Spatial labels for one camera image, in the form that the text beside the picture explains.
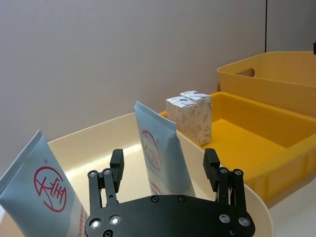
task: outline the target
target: light blue tube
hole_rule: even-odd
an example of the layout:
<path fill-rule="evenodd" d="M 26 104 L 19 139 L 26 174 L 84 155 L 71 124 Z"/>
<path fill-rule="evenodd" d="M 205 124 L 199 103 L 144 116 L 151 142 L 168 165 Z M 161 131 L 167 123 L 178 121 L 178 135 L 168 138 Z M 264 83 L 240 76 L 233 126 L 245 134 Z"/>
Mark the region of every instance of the light blue tube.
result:
<path fill-rule="evenodd" d="M 152 194 L 195 197 L 176 123 L 138 101 L 135 113 Z"/>
<path fill-rule="evenodd" d="M 87 214 L 41 132 L 0 179 L 0 204 L 26 237 L 83 237 Z"/>

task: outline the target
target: gray wall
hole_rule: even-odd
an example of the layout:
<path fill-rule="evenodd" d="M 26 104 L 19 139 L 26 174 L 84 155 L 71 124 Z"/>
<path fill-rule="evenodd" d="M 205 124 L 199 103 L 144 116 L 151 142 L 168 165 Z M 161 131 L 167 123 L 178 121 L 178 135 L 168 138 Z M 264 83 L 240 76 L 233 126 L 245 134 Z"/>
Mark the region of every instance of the gray wall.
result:
<path fill-rule="evenodd" d="M 316 0 L 268 0 L 267 51 L 312 51 Z"/>
<path fill-rule="evenodd" d="M 216 91 L 216 68 L 264 51 L 264 27 L 265 0 L 1 0 L 0 175 L 37 129 Z"/>

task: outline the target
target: yellow plastic crate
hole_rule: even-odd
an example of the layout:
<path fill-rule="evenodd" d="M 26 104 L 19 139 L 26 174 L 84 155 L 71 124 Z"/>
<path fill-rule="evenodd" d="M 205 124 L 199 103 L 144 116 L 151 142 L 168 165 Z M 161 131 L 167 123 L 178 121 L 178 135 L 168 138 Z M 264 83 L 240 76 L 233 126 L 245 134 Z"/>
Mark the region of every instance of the yellow plastic crate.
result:
<path fill-rule="evenodd" d="M 316 117 L 316 55 L 269 52 L 217 70 L 221 90 Z"/>
<path fill-rule="evenodd" d="M 242 169 L 264 201 L 316 171 L 316 118 L 225 92 L 212 97 L 212 142 L 202 149 Z"/>

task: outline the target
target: small white box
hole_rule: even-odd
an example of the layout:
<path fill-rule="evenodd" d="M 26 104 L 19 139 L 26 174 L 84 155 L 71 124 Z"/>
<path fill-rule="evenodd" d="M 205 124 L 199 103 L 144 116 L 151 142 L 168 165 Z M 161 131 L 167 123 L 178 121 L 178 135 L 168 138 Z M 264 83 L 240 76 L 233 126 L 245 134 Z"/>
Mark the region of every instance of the small white box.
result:
<path fill-rule="evenodd" d="M 194 90 L 183 92 L 180 95 L 197 104 L 193 140 L 200 146 L 210 143 L 212 140 L 212 97 Z"/>
<path fill-rule="evenodd" d="M 194 128 L 194 111 L 197 104 L 184 97 L 176 96 L 166 99 L 167 117 L 177 123 L 177 129 L 189 135 Z"/>

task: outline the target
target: red logo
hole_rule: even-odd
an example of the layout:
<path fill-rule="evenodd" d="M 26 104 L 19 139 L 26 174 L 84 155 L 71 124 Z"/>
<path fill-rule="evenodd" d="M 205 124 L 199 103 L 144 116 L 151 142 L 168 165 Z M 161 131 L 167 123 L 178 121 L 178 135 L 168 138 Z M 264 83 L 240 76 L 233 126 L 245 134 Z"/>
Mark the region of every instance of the red logo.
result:
<path fill-rule="evenodd" d="M 157 170 L 161 171 L 161 159 L 156 142 L 152 134 L 147 130 L 142 132 L 142 143 L 148 160 Z"/>
<path fill-rule="evenodd" d="M 67 190 L 64 179 L 53 168 L 44 166 L 34 175 L 34 185 L 44 204 L 54 212 L 62 212 L 66 207 Z"/>

